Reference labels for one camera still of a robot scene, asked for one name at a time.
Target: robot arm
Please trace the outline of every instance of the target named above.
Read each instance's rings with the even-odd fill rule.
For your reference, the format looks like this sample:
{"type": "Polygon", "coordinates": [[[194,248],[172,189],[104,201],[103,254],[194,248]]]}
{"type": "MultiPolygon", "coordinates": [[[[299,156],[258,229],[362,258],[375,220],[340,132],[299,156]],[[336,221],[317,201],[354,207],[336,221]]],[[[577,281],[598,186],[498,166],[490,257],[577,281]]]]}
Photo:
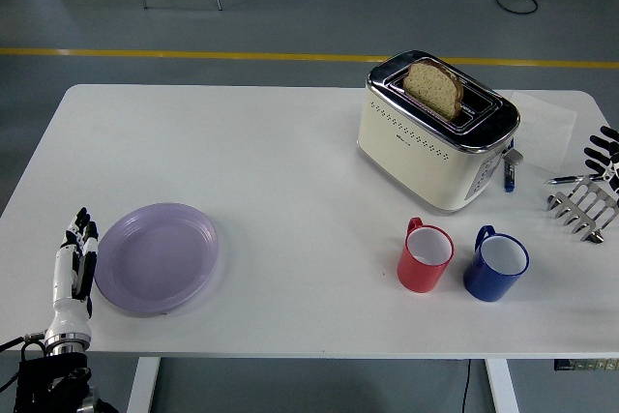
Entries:
{"type": "Polygon", "coordinates": [[[85,352],[92,337],[88,320],[92,314],[90,291],[98,238],[97,227],[82,208],[69,224],[56,253],[54,319],[44,335],[35,337],[44,355],[26,360],[26,345],[22,348],[14,413],[118,413],[99,399],[96,388],[88,385],[91,373],[85,352]],[[44,339],[44,345],[38,339],[44,339]]]}

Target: yellow floor line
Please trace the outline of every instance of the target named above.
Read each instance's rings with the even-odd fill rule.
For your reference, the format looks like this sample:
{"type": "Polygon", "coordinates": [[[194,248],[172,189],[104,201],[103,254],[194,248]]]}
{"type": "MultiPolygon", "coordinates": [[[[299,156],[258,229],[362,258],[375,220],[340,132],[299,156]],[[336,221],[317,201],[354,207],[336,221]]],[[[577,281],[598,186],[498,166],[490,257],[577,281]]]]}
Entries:
{"type": "MultiPolygon", "coordinates": [[[[318,62],[380,63],[388,55],[342,55],[331,53],[271,53],[271,52],[216,52],[185,50],[113,50],[87,48],[0,48],[0,55],[51,55],[85,57],[130,58],[191,58],[207,60],[279,60],[318,62]]],[[[452,65],[479,65],[498,67],[590,68],[619,70],[619,62],[578,60],[527,60],[505,58],[441,57],[452,65]]]]}

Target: toaster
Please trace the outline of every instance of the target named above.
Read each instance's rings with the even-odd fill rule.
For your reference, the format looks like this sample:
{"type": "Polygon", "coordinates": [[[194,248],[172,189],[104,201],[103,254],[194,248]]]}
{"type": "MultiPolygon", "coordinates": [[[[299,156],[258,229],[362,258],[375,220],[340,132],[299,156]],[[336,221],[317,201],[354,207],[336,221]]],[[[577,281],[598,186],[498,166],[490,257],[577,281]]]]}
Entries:
{"type": "Polygon", "coordinates": [[[368,75],[358,144],[372,160],[434,207],[454,212],[482,193],[510,147],[517,108],[480,82],[419,50],[403,52],[368,75]],[[402,87],[408,67],[429,59],[461,81],[461,111],[448,121],[409,96],[402,87]]]}

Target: bread slice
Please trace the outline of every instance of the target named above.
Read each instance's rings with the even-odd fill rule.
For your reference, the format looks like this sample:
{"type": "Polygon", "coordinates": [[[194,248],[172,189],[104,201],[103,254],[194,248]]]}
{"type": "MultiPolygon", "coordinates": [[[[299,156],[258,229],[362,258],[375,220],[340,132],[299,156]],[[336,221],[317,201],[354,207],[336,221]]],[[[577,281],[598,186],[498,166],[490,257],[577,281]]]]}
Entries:
{"type": "Polygon", "coordinates": [[[427,58],[412,63],[402,82],[404,91],[448,121],[461,110],[464,88],[457,76],[427,58]]]}

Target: white paper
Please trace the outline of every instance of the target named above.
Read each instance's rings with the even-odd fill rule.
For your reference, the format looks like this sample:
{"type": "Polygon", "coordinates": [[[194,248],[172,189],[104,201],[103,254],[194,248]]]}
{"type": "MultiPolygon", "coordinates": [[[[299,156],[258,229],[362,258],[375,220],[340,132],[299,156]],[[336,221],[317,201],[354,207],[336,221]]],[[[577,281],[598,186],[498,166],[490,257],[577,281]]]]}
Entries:
{"type": "Polygon", "coordinates": [[[524,162],[559,173],[577,113],[518,91],[512,94],[510,102],[520,112],[514,145],[524,162]]]}

